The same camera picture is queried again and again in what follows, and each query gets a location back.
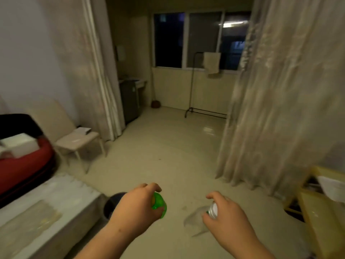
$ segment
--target white chair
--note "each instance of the white chair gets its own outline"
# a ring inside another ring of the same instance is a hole
[[[104,156],[107,156],[99,133],[91,131],[87,135],[82,135],[74,132],[76,126],[57,101],[51,100],[42,102],[34,107],[27,108],[27,112],[38,124],[44,135],[53,145],[55,151],[67,165],[69,163],[64,157],[61,149],[67,149],[74,152],[82,169],[86,172],[80,158],[79,150],[95,139],[98,139]]]

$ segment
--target chair leg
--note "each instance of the chair leg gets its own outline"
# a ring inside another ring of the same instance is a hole
[[[78,161],[79,161],[79,163],[80,163],[80,165],[81,165],[81,169],[86,173],[86,170],[84,169],[83,161],[82,161],[81,158],[80,158],[80,155],[79,155],[78,150],[75,151],[75,155],[76,155],[77,158],[78,158]]]
[[[107,152],[106,152],[106,150],[104,149],[103,140],[102,140],[101,138],[98,138],[98,142],[99,142],[99,145],[101,146],[102,153],[104,154],[104,157],[107,157]]]
[[[61,160],[67,164],[67,166],[69,166],[69,162],[67,160],[67,158],[60,152],[60,150],[58,148],[54,148],[55,151],[58,153],[58,155],[60,156]]]

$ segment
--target tiled floor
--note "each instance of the tiled floor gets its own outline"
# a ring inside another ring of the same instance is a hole
[[[261,189],[245,184],[230,187],[214,179],[215,161],[225,120],[165,108],[147,108],[123,135],[107,142],[108,156],[100,150],[87,174],[71,158],[67,171],[106,195],[129,191],[142,182],[157,182],[168,205],[166,216],[127,248],[129,258],[230,258],[210,233],[189,237],[183,220],[196,208],[210,204],[205,195],[218,190],[238,202],[261,241],[277,258],[301,258],[304,224],[291,218],[281,203]]]

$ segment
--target towel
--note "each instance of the towel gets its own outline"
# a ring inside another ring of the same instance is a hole
[[[204,68],[208,74],[219,73],[220,53],[204,52]]]

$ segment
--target clothes rack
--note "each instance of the clothes rack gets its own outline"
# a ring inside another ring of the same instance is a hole
[[[201,114],[203,114],[203,115],[209,115],[209,116],[214,116],[214,117],[226,119],[226,114],[217,113],[217,112],[212,112],[212,111],[209,111],[209,110],[198,109],[198,108],[192,107],[193,80],[194,80],[194,69],[195,69],[195,56],[196,56],[198,53],[204,53],[204,52],[195,52],[194,55],[193,55],[192,78],[191,78],[191,80],[190,80],[190,92],[189,92],[189,107],[188,107],[188,110],[186,110],[185,118],[187,118],[187,113],[188,113],[188,112],[191,112],[191,113],[200,113],[200,112],[195,112],[195,111],[194,111],[194,110],[199,110],[199,111],[204,111],[204,112],[208,112],[208,113],[216,113],[216,114],[224,115],[224,116],[216,116],[216,115],[213,115],[213,114],[201,113]]]

